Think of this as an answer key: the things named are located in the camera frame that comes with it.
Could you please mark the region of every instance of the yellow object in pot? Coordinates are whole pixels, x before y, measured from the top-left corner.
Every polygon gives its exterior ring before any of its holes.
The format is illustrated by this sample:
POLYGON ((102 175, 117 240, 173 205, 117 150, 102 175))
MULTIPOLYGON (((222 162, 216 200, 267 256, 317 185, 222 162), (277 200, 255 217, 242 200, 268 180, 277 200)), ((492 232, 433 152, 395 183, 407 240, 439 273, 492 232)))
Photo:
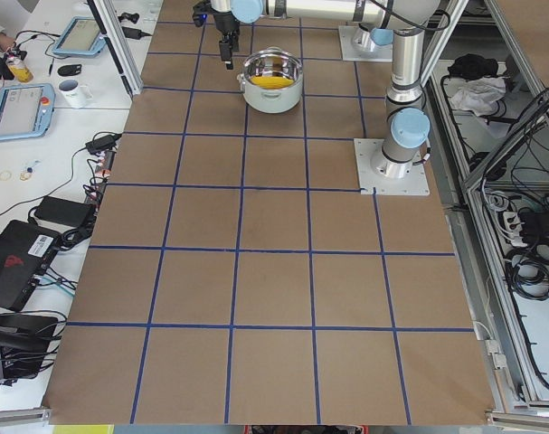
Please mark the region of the yellow object in pot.
POLYGON ((286 77, 256 76, 250 78, 251 82, 263 89, 275 90, 284 89, 294 83, 293 79, 286 77))

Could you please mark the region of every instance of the red logo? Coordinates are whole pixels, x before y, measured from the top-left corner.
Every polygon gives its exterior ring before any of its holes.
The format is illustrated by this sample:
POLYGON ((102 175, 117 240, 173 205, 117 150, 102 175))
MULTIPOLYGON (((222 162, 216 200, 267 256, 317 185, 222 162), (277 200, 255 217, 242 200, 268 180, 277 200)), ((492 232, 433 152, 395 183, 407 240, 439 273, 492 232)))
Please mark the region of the red logo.
POLYGON ((15 255, 9 255, 6 257, 5 260, 5 268, 9 269, 11 267, 14 267, 16 265, 24 265, 24 262, 21 258, 15 255))

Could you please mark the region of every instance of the white sticker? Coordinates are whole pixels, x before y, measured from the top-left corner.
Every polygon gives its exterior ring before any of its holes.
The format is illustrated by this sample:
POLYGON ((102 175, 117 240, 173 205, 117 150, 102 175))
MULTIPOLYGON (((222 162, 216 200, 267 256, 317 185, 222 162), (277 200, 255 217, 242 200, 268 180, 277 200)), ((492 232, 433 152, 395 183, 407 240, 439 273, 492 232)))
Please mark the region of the white sticker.
POLYGON ((53 238, 48 237, 47 235, 39 235, 37 240, 33 243, 33 246, 29 249, 28 253, 31 256, 36 256, 40 258, 45 254, 49 246, 53 243, 53 238))

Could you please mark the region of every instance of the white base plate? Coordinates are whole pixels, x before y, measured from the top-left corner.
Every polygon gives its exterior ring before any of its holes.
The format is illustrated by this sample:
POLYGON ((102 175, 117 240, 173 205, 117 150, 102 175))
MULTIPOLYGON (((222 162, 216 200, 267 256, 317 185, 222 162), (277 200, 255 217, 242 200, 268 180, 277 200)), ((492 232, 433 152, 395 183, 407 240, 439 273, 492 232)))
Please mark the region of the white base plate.
MULTIPOLYGON (((358 172, 358 184, 361 194, 377 194, 386 196, 428 196, 429 184, 422 165, 414 165, 411 171, 403 179, 391 179, 377 174, 371 167, 371 155, 375 149, 383 145, 382 139, 356 138, 356 169, 358 172)), ((421 154, 413 161, 419 161, 421 154)))
POLYGON ((340 48, 343 52, 343 61, 393 61, 393 46, 385 45, 374 52, 363 52, 353 45, 358 27, 339 25, 340 48))

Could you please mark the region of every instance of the yellow object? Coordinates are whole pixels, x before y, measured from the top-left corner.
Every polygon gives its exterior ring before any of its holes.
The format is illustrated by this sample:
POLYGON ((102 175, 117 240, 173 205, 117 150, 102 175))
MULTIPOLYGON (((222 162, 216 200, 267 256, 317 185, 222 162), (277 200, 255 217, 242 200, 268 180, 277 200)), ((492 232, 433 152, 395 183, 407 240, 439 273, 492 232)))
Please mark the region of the yellow object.
POLYGON ((113 425, 56 425, 53 434, 113 434, 113 425))
POLYGON ((29 71, 29 68, 18 57, 9 57, 6 61, 6 66, 9 67, 13 75, 22 83, 28 83, 33 79, 33 74, 29 71))
POLYGON ((264 77, 257 76, 250 79, 256 86, 260 86, 263 89, 284 89, 294 83, 294 80, 287 79, 286 77, 264 77))

